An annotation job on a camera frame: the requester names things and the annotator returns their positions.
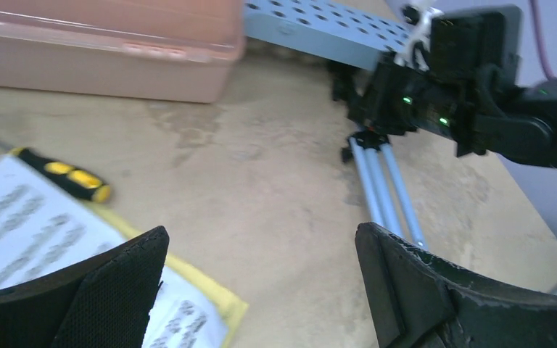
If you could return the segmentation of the white sheet music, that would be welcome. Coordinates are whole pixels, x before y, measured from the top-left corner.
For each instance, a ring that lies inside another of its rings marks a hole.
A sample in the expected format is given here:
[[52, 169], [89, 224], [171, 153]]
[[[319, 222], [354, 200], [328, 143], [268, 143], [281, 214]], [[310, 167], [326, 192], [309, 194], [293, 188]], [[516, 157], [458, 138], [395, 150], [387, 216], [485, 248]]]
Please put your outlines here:
[[[0, 289], [39, 278], [121, 245], [124, 237], [28, 165], [0, 157]], [[145, 347], [221, 347], [228, 327], [203, 293], [170, 268]]]

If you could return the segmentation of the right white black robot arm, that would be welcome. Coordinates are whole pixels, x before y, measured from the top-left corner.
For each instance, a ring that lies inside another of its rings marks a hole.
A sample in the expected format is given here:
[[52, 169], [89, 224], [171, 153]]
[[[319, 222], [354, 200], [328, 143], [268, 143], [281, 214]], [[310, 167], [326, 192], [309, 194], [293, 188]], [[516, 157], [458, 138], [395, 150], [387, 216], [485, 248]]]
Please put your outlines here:
[[494, 152], [557, 169], [557, 78], [516, 84], [521, 9], [412, 1], [403, 15], [414, 26], [405, 48], [381, 54], [348, 118], [380, 137], [437, 134], [457, 157]]

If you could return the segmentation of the black yellow screwdriver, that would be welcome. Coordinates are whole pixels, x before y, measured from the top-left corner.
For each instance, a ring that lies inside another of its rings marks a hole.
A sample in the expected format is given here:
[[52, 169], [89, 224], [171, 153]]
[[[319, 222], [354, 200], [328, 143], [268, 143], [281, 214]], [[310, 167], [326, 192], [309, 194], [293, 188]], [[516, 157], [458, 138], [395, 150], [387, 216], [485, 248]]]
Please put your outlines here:
[[27, 146], [11, 146], [2, 140], [0, 140], [0, 148], [16, 156], [77, 199], [104, 203], [112, 195], [112, 187], [105, 179], [83, 167], [43, 156]]

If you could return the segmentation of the pink plastic storage box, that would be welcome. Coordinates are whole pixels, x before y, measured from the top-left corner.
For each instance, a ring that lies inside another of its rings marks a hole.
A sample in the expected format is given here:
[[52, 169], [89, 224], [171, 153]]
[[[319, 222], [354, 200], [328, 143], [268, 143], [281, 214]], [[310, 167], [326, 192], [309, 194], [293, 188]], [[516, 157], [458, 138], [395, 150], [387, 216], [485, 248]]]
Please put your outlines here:
[[246, 43], [242, 1], [0, 1], [0, 86], [216, 102]]

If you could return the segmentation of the yellow sheet music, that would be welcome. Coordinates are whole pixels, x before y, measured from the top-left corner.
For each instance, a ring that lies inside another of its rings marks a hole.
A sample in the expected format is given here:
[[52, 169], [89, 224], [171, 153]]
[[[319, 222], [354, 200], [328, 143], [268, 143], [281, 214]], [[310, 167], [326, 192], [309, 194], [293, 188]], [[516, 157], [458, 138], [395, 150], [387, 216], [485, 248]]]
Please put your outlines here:
[[[119, 230], [125, 238], [133, 239], [142, 234], [142, 231], [133, 227], [127, 220], [123, 219], [106, 205], [92, 202], [86, 202], [84, 205], [113, 228]], [[239, 329], [249, 304], [192, 264], [169, 252], [165, 259], [165, 265], [178, 273], [183, 279], [186, 279], [215, 305], [228, 328], [228, 333], [223, 340], [222, 347], [230, 347], [231, 340]]]

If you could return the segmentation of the light blue music stand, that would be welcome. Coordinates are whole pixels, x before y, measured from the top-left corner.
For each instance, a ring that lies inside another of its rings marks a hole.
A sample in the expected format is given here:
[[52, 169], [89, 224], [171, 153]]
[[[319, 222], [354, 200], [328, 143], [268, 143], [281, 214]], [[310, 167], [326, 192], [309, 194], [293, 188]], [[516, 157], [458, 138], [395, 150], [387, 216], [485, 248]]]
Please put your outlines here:
[[[359, 97], [355, 76], [374, 70], [383, 51], [400, 49], [408, 30], [395, 21], [334, 1], [262, 0], [244, 3], [247, 37], [326, 60], [331, 98], [352, 106]], [[427, 249], [391, 144], [358, 122], [342, 149], [344, 163], [358, 170], [373, 222]]]

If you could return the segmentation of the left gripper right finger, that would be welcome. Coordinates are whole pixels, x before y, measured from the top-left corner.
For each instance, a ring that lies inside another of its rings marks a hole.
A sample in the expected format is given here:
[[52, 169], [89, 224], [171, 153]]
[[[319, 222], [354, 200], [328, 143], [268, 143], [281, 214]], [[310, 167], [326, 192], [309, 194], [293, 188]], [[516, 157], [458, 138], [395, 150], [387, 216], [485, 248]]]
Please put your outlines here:
[[355, 233], [380, 347], [557, 347], [557, 295], [496, 281], [375, 223]]

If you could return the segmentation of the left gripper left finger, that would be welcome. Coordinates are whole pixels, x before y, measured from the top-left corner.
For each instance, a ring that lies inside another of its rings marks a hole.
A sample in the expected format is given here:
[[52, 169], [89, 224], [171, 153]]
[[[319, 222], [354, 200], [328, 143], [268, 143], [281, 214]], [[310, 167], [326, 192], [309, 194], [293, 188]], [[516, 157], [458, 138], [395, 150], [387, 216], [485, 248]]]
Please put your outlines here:
[[169, 245], [157, 226], [0, 290], [0, 347], [141, 347]]

